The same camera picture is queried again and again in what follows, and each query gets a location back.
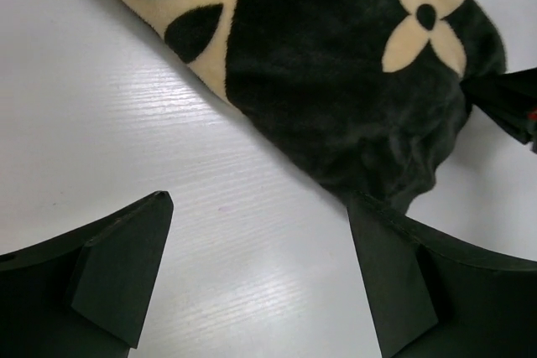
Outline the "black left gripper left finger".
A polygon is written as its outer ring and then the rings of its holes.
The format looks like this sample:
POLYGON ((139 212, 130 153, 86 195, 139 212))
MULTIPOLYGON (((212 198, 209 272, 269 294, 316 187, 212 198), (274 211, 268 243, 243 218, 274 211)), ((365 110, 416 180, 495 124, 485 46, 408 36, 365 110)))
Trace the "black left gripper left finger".
POLYGON ((3 357, 126 357, 137 348, 173 215, 157 191, 1 256, 3 357))

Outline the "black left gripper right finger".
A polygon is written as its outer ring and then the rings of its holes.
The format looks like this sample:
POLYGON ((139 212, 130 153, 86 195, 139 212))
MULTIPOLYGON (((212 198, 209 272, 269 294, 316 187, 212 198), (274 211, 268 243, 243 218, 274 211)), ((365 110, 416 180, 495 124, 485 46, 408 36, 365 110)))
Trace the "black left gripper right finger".
POLYGON ((535 356, 535 262, 474 246, 366 195, 354 195, 347 212, 382 356, 535 356))

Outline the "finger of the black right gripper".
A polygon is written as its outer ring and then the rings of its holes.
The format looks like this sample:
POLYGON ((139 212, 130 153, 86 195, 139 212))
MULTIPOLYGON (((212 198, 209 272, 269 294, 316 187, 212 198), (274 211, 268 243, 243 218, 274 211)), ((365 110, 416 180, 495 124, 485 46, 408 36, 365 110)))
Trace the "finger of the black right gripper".
POLYGON ((536 144, 536 69, 464 80, 461 89, 507 134, 536 144))

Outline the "black towel with beige flowers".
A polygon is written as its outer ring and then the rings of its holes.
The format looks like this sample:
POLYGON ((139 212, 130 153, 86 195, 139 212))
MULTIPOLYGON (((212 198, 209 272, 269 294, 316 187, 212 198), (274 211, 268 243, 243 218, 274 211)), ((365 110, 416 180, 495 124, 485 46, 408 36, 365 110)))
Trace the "black towel with beige flowers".
POLYGON ((461 83, 506 69, 474 0, 122 1, 322 188, 403 212, 467 122, 461 83))

